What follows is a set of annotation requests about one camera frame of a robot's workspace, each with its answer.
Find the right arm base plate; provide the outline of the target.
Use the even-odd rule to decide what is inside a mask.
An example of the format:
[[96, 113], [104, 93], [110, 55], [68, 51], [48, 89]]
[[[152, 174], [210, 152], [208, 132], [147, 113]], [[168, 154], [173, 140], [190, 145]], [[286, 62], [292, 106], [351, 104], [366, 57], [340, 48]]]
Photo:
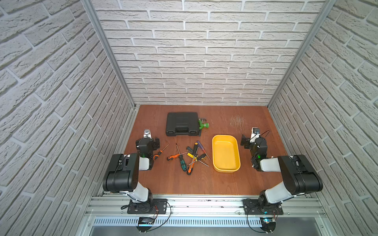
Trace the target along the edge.
[[270, 204], [258, 199], [243, 199], [245, 214], [254, 215], [283, 215], [281, 204]]

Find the black screwdriver yellow cap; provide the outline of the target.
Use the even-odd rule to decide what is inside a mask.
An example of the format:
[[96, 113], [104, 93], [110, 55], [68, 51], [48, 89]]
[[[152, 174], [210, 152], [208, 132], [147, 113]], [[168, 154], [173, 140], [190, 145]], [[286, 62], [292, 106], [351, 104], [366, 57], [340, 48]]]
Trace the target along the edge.
[[193, 147], [193, 150], [191, 152], [191, 154], [194, 156], [193, 160], [192, 160], [192, 164], [194, 164], [196, 162], [196, 154], [197, 154], [197, 151], [198, 151], [198, 143], [196, 142], [194, 147]]

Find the black yellow stubby screwdriver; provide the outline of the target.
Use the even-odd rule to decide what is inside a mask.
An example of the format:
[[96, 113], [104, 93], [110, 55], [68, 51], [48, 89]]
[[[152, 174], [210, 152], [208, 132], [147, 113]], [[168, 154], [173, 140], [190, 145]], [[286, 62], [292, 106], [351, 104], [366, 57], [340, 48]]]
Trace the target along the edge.
[[198, 162], [199, 160], [202, 160], [206, 157], [206, 154], [202, 154], [200, 156], [196, 155], [196, 162]]

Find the blue transparent red screwdriver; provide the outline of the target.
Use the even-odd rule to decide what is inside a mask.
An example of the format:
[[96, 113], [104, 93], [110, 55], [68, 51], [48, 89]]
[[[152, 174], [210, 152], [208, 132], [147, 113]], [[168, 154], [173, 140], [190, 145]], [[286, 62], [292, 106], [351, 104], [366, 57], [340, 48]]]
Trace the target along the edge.
[[199, 147], [201, 148], [201, 150], [206, 154], [207, 158], [209, 160], [211, 160], [210, 156], [207, 154], [207, 152], [206, 152], [204, 146], [202, 145], [202, 143], [200, 141], [197, 141], [197, 143], [198, 143]]

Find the orange black long screwdriver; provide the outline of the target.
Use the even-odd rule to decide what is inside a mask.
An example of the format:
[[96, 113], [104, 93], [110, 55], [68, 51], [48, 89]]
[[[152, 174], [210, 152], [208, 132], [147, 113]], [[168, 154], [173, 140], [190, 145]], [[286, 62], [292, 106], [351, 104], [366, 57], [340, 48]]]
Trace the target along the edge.
[[188, 175], [191, 175], [192, 172], [193, 172], [193, 167], [194, 167], [194, 164], [191, 165], [191, 163], [188, 165], [188, 170], [187, 170], [187, 174]]

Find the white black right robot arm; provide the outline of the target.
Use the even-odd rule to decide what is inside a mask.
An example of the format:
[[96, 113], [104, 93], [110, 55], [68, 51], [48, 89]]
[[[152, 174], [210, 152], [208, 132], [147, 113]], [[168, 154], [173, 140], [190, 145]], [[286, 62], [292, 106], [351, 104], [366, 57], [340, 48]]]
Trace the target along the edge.
[[258, 199], [243, 200], [245, 212], [282, 215], [282, 202], [296, 196], [323, 189], [323, 181], [306, 156], [302, 154], [267, 157], [267, 141], [258, 134], [248, 139], [244, 135], [241, 145], [251, 152], [253, 168], [259, 172], [278, 172], [282, 182], [260, 192]]

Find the green black screwdriver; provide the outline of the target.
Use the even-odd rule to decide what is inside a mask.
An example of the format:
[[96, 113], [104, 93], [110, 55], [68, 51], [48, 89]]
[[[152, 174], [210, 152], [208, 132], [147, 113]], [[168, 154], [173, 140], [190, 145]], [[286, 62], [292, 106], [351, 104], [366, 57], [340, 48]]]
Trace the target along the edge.
[[176, 144], [176, 148], [177, 148], [177, 150], [178, 150], [178, 152], [179, 152], [179, 156], [178, 156], [178, 158], [179, 158], [179, 160], [180, 160], [181, 168], [182, 168], [182, 170], [183, 170], [184, 172], [186, 172], [186, 171], [187, 171], [187, 165], [186, 165], [185, 160], [183, 159], [183, 155], [181, 154], [181, 152], [180, 152], [180, 150], [179, 150], [178, 144]]

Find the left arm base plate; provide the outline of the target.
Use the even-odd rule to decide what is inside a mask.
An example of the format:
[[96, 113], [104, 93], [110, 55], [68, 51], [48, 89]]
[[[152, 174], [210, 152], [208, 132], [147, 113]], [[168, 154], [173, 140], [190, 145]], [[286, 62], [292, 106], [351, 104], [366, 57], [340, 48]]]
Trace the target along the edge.
[[166, 214], [167, 199], [154, 199], [151, 203], [134, 203], [130, 200], [128, 214]]

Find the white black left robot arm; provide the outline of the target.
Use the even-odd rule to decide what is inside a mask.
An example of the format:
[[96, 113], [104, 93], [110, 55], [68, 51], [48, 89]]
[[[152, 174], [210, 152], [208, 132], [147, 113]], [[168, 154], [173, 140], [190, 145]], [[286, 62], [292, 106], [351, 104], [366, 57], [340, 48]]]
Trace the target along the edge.
[[139, 172], [153, 168], [153, 152], [160, 147], [159, 138], [144, 137], [136, 141], [136, 153], [114, 154], [105, 172], [104, 191], [128, 196], [130, 203], [121, 207], [128, 214], [155, 214], [158, 206], [153, 202], [151, 190], [139, 181]]

